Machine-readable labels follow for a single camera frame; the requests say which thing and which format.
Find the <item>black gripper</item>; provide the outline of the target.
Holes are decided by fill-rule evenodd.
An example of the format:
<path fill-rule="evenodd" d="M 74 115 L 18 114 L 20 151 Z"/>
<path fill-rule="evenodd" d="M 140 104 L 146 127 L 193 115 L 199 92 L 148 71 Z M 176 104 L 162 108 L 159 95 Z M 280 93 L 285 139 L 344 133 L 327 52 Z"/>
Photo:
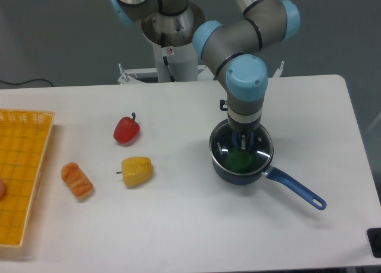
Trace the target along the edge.
<path fill-rule="evenodd" d="M 239 123 L 229 117 L 228 119 L 229 126 L 237 132 L 239 135 L 241 135 L 241 150 L 246 149 L 246 136 L 247 136 L 247 146 L 252 147 L 254 145 L 254 133 L 259 125 L 261 118 L 259 117 L 257 120 L 251 122 L 251 123 Z"/>

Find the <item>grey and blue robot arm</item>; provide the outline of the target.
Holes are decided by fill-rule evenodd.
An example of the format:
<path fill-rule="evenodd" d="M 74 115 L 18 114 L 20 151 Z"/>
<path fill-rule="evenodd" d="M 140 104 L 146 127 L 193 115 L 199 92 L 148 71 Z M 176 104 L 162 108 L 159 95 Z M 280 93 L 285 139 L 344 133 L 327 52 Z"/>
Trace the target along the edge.
<path fill-rule="evenodd" d="M 203 62 L 227 93 L 228 123 L 238 146 L 259 127 L 267 67 L 256 53 L 293 36 L 301 18 L 288 0 L 236 0 L 242 19 L 231 26 L 206 20 L 190 0 L 110 0 L 124 24 L 141 23 L 160 82 L 193 81 Z"/>

